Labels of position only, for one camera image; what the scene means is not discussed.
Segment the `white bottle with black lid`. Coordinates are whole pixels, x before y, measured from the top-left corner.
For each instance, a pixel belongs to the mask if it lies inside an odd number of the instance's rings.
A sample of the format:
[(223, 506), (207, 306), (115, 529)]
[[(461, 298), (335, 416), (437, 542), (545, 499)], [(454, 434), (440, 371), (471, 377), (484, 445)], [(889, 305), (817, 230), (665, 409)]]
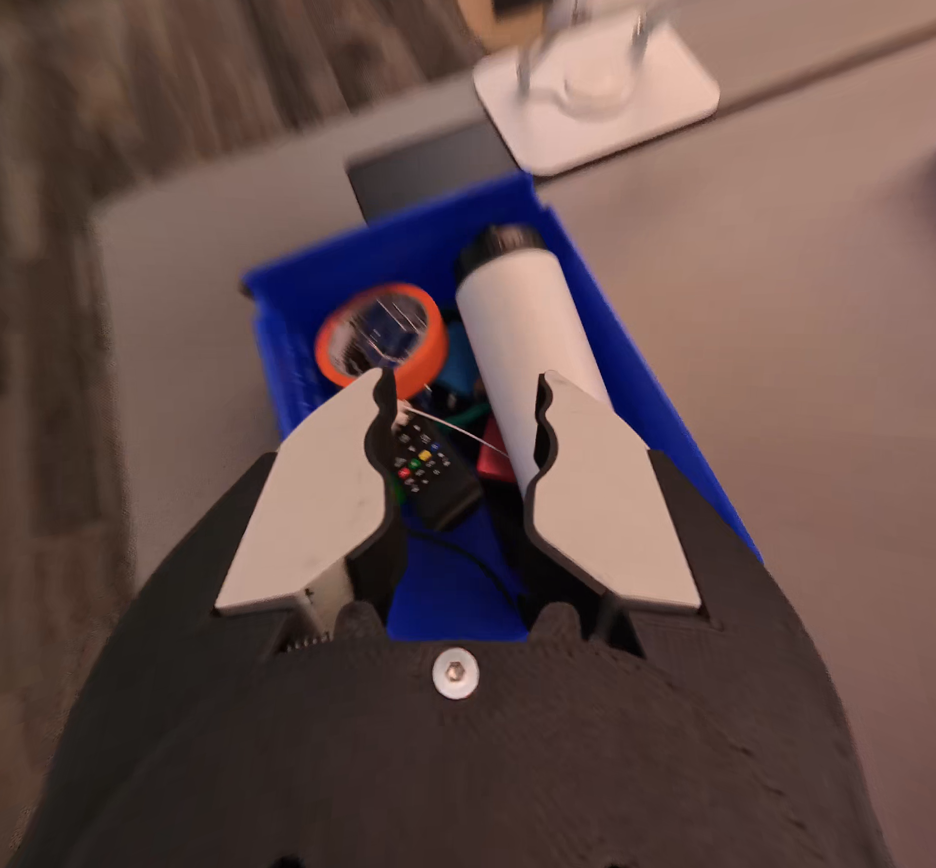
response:
[(456, 303), (487, 399), (524, 496), (537, 474), (536, 398), (553, 370), (611, 400), (555, 253), (535, 228), (489, 226), (459, 254)]

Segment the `orange tape roll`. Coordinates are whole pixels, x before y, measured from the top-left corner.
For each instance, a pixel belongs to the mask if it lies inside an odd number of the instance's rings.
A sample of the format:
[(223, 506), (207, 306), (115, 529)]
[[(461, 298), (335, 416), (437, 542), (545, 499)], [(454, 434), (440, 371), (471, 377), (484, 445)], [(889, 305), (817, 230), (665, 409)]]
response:
[(313, 357), (321, 374), (343, 389), (370, 370), (389, 370), (409, 399), (434, 382), (449, 355), (449, 333), (429, 294), (396, 282), (354, 295), (320, 326)]

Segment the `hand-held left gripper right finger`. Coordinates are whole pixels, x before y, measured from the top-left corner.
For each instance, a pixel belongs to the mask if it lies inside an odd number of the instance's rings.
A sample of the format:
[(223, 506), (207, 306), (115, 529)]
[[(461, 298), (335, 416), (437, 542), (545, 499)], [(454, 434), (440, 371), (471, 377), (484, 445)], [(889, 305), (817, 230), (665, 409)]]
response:
[(557, 371), (538, 377), (523, 465), (523, 565), (532, 606), (565, 603), (611, 638), (631, 612), (703, 608), (651, 451), (607, 401)]

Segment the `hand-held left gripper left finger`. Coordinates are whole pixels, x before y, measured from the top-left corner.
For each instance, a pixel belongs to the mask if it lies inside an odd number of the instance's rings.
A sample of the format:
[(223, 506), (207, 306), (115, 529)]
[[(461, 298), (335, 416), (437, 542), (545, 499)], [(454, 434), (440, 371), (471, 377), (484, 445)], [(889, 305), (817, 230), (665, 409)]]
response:
[(220, 615), (291, 610), (335, 633), (352, 602), (385, 623), (406, 569), (395, 492), (396, 381), (372, 369), (281, 443), (216, 597)]

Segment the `black remote control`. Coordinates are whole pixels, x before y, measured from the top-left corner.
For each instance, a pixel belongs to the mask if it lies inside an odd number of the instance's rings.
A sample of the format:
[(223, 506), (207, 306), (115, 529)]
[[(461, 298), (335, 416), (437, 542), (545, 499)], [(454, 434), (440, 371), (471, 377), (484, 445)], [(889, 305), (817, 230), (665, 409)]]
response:
[(395, 477), (425, 530), (450, 531), (479, 507), (480, 481), (441, 425), (415, 413), (392, 441)]

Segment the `red toy block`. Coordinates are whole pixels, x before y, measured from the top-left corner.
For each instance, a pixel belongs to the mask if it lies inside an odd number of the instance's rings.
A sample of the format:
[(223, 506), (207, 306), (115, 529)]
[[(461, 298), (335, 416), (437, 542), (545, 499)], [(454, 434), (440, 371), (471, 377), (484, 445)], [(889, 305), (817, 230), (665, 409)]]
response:
[(481, 435), (481, 446), (476, 460), (476, 472), (481, 479), (505, 484), (517, 482), (496, 419), (487, 417)]

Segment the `black flat panel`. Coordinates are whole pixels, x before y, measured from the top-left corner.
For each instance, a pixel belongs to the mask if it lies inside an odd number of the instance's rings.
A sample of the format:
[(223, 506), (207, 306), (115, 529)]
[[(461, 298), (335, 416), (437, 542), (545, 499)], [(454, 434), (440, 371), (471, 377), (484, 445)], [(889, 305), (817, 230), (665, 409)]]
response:
[(463, 189), (519, 167), (488, 120), (458, 125), (349, 162), (345, 174), (366, 222)]

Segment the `blue plastic bin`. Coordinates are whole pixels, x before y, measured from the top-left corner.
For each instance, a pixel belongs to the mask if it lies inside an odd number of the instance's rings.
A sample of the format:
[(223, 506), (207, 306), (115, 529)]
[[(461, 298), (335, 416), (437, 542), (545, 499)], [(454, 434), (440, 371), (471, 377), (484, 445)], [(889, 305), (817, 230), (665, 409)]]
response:
[[(761, 554), (662, 386), (605, 298), (532, 177), (513, 172), (419, 204), (249, 271), (254, 336), (282, 438), (337, 391), (313, 360), (331, 310), (378, 285), (415, 284), (454, 306), (458, 253), (486, 227), (532, 226), (555, 253), (617, 414), (665, 453), (752, 550)], [(521, 640), (516, 609), (483, 570), (440, 545), (414, 541), (390, 609), (398, 640)]]

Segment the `teal plastic object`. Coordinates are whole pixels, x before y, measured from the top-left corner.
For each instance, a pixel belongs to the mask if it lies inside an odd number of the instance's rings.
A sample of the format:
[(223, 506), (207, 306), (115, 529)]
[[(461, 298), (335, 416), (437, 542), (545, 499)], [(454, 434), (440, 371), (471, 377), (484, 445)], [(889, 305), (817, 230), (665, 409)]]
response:
[(452, 394), (471, 396), (475, 392), (479, 373), (470, 340), (459, 321), (448, 324), (447, 331), (448, 356), (436, 382)]

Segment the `white stand base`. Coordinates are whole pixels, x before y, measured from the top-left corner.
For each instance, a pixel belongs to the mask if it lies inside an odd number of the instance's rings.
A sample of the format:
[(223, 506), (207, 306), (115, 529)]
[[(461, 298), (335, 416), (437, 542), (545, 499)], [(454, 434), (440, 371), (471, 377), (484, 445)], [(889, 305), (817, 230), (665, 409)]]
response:
[(474, 69), (474, 89), (517, 165), (551, 178), (716, 112), (717, 80), (667, 22), (636, 11), (513, 49)]

